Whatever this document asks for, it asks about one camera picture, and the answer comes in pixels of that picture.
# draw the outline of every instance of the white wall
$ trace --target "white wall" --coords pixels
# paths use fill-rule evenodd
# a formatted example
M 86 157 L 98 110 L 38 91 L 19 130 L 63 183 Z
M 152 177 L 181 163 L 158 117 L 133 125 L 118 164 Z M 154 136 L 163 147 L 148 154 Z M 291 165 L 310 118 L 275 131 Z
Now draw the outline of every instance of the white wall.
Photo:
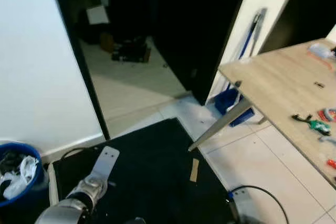
M 220 64 L 227 63 L 237 57 L 255 13 L 260 8 L 266 7 L 268 8 L 266 18 L 254 49 L 254 54 L 257 54 L 286 2 L 287 0 L 243 0 Z M 244 56 L 247 56 L 248 53 L 249 50 L 246 50 Z M 209 94 L 209 99 L 222 92 L 224 86 L 225 79 L 217 73 Z
M 336 43 L 336 25 L 334 26 L 334 28 L 328 34 L 327 39 Z
M 0 6 L 0 140 L 46 155 L 102 139 L 56 1 Z

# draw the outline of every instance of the floor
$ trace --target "floor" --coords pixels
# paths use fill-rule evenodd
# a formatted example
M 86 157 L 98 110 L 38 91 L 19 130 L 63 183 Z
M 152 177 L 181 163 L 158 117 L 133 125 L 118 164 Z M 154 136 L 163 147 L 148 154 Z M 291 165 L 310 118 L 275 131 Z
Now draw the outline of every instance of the floor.
M 188 96 L 115 119 L 111 127 L 114 136 L 119 136 L 174 117 L 195 140 L 220 114 L 213 104 L 200 106 Z M 336 190 L 269 122 L 258 125 L 261 118 L 256 111 L 250 120 L 224 128 L 200 146 L 225 188 L 245 184 L 267 189 L 282 203 L 290 223 L 336 224 Z M 285 223 L 278 205 L 262 192 L 251 189 L 235 199 L 241 215 L 264 223 Z
M 152 40 L 147 43 L 149 62 L 134 63 L 112 61 L 111 54 L 99 45 L 80 42 L 110 135 L 114 135 L 110 125 L 116 118 L 187 94 Z

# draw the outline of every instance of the tabletop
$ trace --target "tabletop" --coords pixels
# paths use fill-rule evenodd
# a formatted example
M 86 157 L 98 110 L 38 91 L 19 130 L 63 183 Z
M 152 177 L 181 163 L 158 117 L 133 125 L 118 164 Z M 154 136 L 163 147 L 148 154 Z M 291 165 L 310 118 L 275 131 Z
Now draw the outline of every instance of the tabletop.
M 336 143 L 319 141 L 320 133 L 291 118 L 312 114 L 313 120 L 320 120 L 317 111 L 336 107 L 336 61 L 321 60 L 309 52 L 316 42 L 334 46 L 319 39 L 228 63 L 219 71 L 231 83 L 242 81 L 240 93 L 336 188 L 336 169 L 326 164 L 329 158 L 336 159 Z M 328 124 L 336 137 L 336 123 Z

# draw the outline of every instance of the black floor mat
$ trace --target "black floor mat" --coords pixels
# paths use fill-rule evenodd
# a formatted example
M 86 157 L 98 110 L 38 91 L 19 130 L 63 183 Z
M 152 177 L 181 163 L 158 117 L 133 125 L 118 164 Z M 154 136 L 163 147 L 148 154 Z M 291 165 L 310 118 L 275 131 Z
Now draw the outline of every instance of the black floor mat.
M 87 176 L 105 145 L 120 151 L 107 193 L 92 223 L 122 224 L 142 217 L 147 224 L 228 223 L 227 191 L 177 119 L 168 119 L 54 163 L 59 198 Z M 197 182 L 190 181 L 193 158 L 199 160 Z

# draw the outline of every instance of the table leg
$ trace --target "table leg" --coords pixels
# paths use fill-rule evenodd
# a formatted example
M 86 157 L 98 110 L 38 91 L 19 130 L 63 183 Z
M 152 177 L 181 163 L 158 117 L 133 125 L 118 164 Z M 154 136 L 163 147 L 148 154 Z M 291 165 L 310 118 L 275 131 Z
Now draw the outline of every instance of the table leg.
M 245 111 L 251 108 L 251 104 L 246 100 L 242 99 L 236 106 L 234 106 L 231 110 L 229 110 L 224 116 L 218 119 L 206 132 L 203 133 L 190 147 L 189 151 L 191 152 L 194 148 L 198 147 L 205 140 L 216 134 L 222 128 L 227 126 L 234 119 L 239 117 Z
M 259 122 L 258 124 L 263 124 L 267 121 L 267 118 L 266 117 L 263 117 Z

